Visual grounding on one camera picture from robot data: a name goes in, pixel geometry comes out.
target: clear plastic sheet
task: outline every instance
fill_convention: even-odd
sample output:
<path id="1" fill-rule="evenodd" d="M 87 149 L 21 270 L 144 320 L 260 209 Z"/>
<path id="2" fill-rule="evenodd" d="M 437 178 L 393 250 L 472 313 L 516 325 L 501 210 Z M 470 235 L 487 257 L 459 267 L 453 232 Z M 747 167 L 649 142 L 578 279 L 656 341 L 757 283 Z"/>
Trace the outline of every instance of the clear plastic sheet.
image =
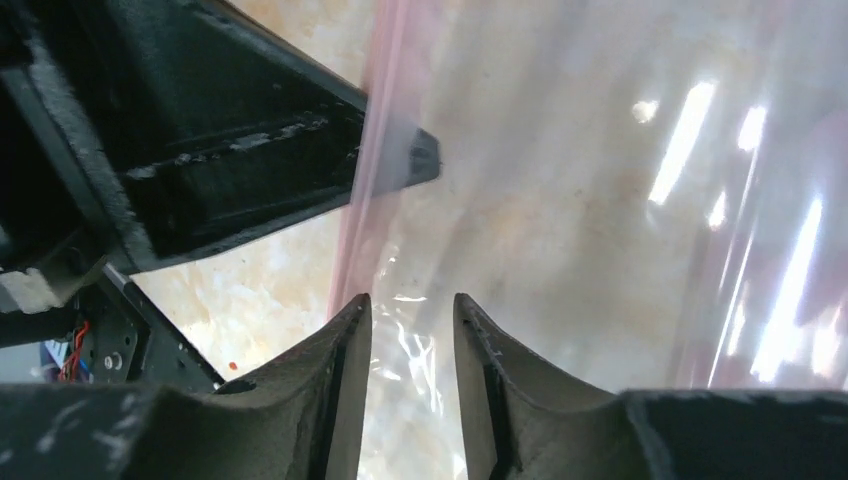
<path id="1" fill-rule="evenodd" d="M 372 294 L 361 478 L 465 477 L 457 292 L 612 391 L 844 388 L 848 4 L 380 6 L 332 307 Z M 443 175 L 385 193 L 416 124 Z"/>

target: wrinkled plastic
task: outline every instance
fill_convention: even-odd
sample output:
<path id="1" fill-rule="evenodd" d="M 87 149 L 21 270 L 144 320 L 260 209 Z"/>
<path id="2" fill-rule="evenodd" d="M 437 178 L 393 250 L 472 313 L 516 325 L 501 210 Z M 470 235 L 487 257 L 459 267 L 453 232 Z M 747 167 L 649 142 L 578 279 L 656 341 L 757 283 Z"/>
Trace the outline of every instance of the wrinkled plastic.
<path id="1" fill-rule="evenodd" d="M 464 478 L 457 292 L 612 391 L 845 387 L 848 5 L 380 5 L 333 297 L 373 297 L 361 478 Z M 417 124 L 443 175 L 386 193 Z"/>

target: bolt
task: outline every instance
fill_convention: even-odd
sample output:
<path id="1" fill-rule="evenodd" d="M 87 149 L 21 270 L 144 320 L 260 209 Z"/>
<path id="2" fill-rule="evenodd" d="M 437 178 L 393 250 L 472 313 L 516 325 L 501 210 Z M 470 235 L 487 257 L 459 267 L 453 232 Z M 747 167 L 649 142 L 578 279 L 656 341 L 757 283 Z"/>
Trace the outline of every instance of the bolt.
<path id="1" fill-rule="evenodd" d="M 103 366 L 106 367 L 106 370 L 120 370 L 123 363 L 121 354 L 118 352 L 113 352 L 112 355 L 103 359 Z"/>

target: transparent plastic bag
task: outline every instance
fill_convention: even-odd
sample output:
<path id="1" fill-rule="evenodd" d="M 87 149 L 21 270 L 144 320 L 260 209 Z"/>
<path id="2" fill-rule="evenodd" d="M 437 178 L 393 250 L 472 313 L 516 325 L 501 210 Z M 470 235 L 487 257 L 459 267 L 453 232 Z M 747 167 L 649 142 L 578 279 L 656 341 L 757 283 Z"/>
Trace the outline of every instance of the transparent plastic bag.
<path id="1" fill-rule="evenodd" d="M 464 478 L 457 292 L 611 391 L 843 388 L 848 5 L 380 5 L 333 307 L 372 294 L 361 478 Z M 416 124 L 443 174 L 387 194 Z"/>

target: pink plastic film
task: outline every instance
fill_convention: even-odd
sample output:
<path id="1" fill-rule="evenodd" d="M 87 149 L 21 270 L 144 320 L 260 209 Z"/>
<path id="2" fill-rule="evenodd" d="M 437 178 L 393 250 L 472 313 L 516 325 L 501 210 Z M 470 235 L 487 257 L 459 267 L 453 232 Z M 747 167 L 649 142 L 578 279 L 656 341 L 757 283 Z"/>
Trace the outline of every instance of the pink plastic film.
<path id="1" fill-rule="evenodd" d="M 452 301 L 624 388 L 848 379 L 848 4 L 380 2 L 335 311 L 360 477 L 464 478 Z M 401 190 L 418 126 L 443 171 Z"/>

